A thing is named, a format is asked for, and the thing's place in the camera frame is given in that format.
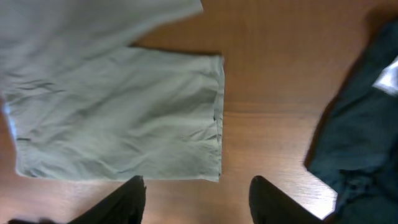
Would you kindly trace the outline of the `khaki green shorts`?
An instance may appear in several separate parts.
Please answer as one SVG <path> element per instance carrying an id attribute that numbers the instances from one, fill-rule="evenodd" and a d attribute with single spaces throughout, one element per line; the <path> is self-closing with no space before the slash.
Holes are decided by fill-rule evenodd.
<path id="1" fill-rule="evenodd" d="M 133 46 L 198 0 L 2 1 L 1 98 L 25 177 L 221 174 L 220 55 Z"/>

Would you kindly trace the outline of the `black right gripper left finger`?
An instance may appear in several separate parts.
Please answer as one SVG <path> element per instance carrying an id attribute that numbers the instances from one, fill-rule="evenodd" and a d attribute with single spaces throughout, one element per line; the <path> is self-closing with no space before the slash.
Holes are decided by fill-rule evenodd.
<path id="1" fill-rule="evenodd" d="M 141 224 L 146 205 L 142 176 L 134 176 L 68 224 Z"/>

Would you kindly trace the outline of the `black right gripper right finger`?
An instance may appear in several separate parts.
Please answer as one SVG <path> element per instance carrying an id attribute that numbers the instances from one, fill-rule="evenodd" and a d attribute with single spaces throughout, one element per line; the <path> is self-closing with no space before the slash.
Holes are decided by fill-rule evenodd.
<path id="1" fill-rule="evenodd" d="M 319 224 L 311 214 L 275 185 L 257 175 L 249 188 L 249 208 L 254 224 Z"/>

